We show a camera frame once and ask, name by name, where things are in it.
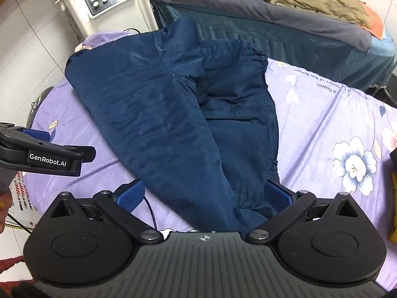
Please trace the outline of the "dark yellow clothing pile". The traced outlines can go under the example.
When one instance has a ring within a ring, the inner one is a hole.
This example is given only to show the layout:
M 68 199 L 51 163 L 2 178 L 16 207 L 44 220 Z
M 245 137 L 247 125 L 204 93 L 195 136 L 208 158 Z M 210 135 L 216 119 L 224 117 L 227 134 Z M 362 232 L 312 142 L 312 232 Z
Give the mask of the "dark yellow clothing pile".
M 384 174 L 384 208 L 388 241 L 396 244 L 396 149 L 387 155 L 383 165 Z

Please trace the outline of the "dark round stool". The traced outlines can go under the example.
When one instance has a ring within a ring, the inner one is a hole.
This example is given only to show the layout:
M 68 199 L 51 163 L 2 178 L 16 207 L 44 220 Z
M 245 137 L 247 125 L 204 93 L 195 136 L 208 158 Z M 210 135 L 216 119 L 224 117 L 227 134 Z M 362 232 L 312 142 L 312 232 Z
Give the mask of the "dark round stool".
M 26 121 L 26 127 L 31 128 L 32 123 L 34 121 L 34 118 L 36 116 L 36 113 L 38 112 L 38 109 L 40 108 L 40 105 L 43 103 L 43 101 L 46 99 L 48 94 L 53 90 L 53 86 L 46 88 L 32 103 L 30 107 L 30 111 L 28 114 L 28 118 Z

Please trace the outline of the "grey mattress teal skirt bed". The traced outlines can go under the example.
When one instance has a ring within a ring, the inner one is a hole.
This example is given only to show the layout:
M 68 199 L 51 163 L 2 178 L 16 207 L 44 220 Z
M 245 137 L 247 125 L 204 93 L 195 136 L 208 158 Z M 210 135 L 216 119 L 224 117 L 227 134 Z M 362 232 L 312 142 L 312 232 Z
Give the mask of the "grey mattress teal skirt bed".
M 158 22 L 190 17 L 203 40 L 253 42 L 265 55 L 362 91 L 385 88 L 396 66 L 390 35 L 262 0 L 152 0 Z

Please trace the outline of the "orange cloth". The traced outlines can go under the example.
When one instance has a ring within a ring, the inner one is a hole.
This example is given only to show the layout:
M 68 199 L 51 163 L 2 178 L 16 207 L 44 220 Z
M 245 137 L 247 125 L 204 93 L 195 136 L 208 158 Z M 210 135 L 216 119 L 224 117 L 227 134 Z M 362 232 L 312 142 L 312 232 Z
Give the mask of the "orange cloth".
M 370 20 L 370 28 L 363 27 L 363 29 L 367 30 L 368 32 L 371 33 L 372 36 L 376 37 L 378 40 L 383 40 L 386 38 L 386 29 L 384 27 L 384 23 L 382 22 L 382 19 L 380 16 L 372 10 L 369 6 L 367 6 L 365 3 L 363 4 L 363 7 L 369 14 L 369 20 Z

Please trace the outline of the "printed wall poster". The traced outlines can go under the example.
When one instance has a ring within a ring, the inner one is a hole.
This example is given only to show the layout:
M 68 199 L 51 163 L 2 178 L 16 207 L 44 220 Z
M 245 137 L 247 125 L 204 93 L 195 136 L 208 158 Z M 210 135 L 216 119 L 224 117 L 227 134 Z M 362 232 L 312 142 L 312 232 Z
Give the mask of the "printed wall poster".
M 13 213 L 37 213 L 37 208 L 32 204 L 26 185 L 24 183 L 24 176 L 18 172 L 11 184 L 9 185 L 11 191 L 13 204 L 11 211 Z

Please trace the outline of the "white machine with knobs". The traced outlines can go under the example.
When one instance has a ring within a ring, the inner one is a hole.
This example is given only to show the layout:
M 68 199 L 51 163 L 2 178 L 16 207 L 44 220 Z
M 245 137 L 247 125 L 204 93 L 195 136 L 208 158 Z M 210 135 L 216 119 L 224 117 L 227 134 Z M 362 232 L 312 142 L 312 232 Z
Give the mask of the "white machine with knobs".
M 158 29 L 150 0 L 56 0 L 80 41 L 96 32 Z

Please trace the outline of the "navy blue jacket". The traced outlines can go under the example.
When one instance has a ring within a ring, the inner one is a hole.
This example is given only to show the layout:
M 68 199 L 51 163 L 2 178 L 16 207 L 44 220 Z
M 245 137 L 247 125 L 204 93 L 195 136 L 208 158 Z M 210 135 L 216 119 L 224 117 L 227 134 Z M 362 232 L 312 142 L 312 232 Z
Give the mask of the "navy blue jacket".
M 276 210 L 279 128 L 268 59 L 201 40 L 182 18 L 72 55 L 66 78 L 120 162 L 200 231 L 247 233 Z

